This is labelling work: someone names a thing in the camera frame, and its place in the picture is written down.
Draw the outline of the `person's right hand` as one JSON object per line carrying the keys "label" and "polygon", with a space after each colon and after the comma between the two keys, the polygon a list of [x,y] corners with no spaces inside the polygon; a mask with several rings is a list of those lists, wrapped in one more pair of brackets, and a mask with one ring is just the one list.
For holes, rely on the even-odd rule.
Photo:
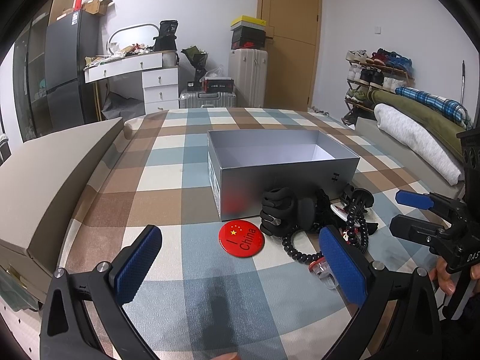
{"label": "person's right hand", "polygon": [[[439,258],[436,262],[435,268],[433,268],[430,273],[429,277],[431,281],[438,281],[439,288],[447,294],[451,296],[454,294],[456,290],[456,285],[452,280],[452,276],[446,271],[447,262]],[[476,281],[476,285],[474,287],[473,293],[479,293],[479,279],[480,279],[480,265],[474,265],[470,269],[470,276],[473,281]]]}

